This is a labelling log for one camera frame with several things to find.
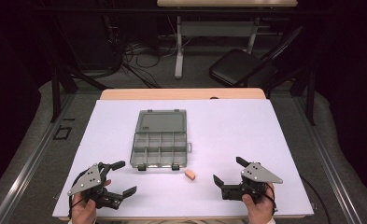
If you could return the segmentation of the black curtain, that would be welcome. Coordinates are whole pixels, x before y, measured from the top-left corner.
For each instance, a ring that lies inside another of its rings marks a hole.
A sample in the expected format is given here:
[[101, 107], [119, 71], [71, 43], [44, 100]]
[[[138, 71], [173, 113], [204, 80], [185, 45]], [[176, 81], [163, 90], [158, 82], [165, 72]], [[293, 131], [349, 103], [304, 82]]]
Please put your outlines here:
[[367, 187], [367, 0], [336, 0], [316, 90], [330, 104], [338, 142]]
[[0, 180], [39, 106], [48, 81], [22, 0], [0, 0]]

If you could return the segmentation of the black metal stand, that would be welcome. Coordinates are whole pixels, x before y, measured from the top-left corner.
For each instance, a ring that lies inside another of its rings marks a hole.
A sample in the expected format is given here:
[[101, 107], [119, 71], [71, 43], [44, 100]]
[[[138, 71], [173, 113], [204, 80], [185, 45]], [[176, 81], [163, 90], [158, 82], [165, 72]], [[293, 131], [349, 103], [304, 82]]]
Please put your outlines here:
[[55, 68], [51, 76], [53, 109], [51, 118], [52, 122], [54, 122], [62, 113], [60, 87], [63, 87], [68, 94], [75, 94], [78, 91], [78, 86], [75, 83], [73, 77], [77, 77], [78, 79], [87, 82], [100, 91], [107, 90], [106, 85], [101, 84], [91, 77], [86, 76], [85, 74], [71, 66], [64, 65]]

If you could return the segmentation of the white frame desk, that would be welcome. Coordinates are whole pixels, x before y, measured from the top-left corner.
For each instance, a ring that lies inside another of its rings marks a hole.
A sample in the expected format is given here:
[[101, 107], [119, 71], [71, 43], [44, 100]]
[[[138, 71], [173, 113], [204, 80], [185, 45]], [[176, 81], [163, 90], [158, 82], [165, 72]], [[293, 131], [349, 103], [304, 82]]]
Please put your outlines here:
[[[296, 7], [297, 0], [157, 0], [158, 7], [177, 9], [233, 9], [234, 7], [252, 7], [254, 9], [282, 9]], [[184, 36], [239, 36], [248, 37], [247, 52], [253, 49], [258, 32], [260, 18], [245, 21], [184, 21], [176, 17], [176, 70], [175, 78], [183, 76], [183, 37]]]

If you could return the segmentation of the grey clear compartment box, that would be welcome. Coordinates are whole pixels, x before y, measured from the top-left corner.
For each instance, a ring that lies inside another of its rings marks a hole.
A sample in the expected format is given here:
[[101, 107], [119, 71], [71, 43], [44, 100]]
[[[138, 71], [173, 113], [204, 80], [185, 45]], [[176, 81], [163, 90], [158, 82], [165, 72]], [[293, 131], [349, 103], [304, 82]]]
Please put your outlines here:
[[134, 131], [130, 164], [138, 171], [170, 168], [188, 163], [187, 111], [141, 110]]

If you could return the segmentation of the metal floor rail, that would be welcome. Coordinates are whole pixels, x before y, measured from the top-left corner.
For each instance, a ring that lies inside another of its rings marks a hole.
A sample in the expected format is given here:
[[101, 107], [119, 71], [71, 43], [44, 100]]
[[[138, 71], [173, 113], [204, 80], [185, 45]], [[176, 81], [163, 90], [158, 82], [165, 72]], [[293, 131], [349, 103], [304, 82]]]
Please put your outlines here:
[[42, 95], [35, 118], [0, 179], [0, 224], [7, 224], [44, 157], [49, 142], [59, 127], [62, 116], [69, 109], [74, 99], [75, 94], [66, 94], [62, 100], [59, 115], [55, 120], [52, 120], [51, 107], [53, 99], [49, 93]]
[[332, 191], [336, 200], [338, 201], [342, 212], [345, 215], [346, 221], [348, 224], [362, 224], [360, 216], [348, 195], [348, 191], [345, 185], [342, 182], [341, 177], [338, 175], [337, 170], [332, 162], [332, 158], [323, 143], [318, 129], [315, 125], [313, 125], [306, 116], [305, 113], [305, 104], [301, 97], [294, 97], [293, 102], [295, 106], [299, 109], [299, 114], [303, 120], [304, 126], [308, 131], [312, 142], [316, 146], [317, 154], [321, 166], [325, 172], [325, 175], [328, 178], [328, 181], [331, 185]]

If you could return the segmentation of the person's left hand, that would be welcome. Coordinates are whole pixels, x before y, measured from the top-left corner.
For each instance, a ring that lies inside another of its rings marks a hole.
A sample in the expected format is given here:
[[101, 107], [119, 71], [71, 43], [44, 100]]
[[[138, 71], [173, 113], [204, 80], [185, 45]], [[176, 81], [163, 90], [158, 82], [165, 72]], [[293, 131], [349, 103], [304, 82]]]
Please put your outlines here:
[[92, 199], [86, 201], [82, 194], [76, 193], [73, 197], [73, 207], [69, 224], [95, 224], [96, 202]]

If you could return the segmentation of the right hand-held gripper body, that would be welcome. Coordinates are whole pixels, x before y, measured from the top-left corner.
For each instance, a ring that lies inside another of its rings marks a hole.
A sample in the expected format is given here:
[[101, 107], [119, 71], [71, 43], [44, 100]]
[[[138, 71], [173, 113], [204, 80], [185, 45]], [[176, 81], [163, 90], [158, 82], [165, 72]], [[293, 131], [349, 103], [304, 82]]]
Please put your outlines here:
[[226, 185], [221, 190], [223, 200], [241, 201], [244, 194], [251, 196], [254, 203], [266, 197], [268, 183], [282, 184], [283, 180], [264, 168], [259, 162], [250, 162], [241, 171], [242, 181], [237, 185]]

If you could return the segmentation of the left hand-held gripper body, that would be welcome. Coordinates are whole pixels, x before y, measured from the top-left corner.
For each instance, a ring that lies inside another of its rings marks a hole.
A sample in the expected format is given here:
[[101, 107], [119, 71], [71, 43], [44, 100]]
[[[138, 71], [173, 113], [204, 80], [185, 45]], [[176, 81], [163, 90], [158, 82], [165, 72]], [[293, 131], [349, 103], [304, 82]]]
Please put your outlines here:
[[81, 193], [85, 200], [92, 199], [98, 209], [108, 207], [118, 209], [123, 201], [121, 195], [108, 192], [105, 187], [106, 176], [110, 169], [109, 163], [95, 163], [81, 172], [67, 192], [69, 197]]

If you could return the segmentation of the person's right hand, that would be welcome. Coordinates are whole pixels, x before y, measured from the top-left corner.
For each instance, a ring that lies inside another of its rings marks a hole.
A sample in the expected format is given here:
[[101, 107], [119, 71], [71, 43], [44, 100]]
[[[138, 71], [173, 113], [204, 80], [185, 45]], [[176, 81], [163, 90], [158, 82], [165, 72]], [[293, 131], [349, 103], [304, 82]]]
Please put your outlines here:
[[242, 201], [247, 208], [249, 224], [275, 224], [273, 218], [274, 206], [271, 201], [275, 197], [274, 189], [274, 185], [268, 183], [266, 197], [262, 197], [258, 203], [254, 203], [248, 194], [242, 196]]

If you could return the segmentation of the black folding chair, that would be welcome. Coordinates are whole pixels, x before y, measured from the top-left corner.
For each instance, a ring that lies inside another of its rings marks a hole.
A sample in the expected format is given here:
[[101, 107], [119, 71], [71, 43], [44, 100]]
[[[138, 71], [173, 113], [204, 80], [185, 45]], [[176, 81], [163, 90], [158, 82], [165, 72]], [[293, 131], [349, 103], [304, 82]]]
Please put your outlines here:
[[300, 26], [285, 35], [262, 57], [232, 49], [209, 67], [209, 76], [228, 88], [259, 88], [268, 91], [278, 75], [276, 60], [303, 32]]

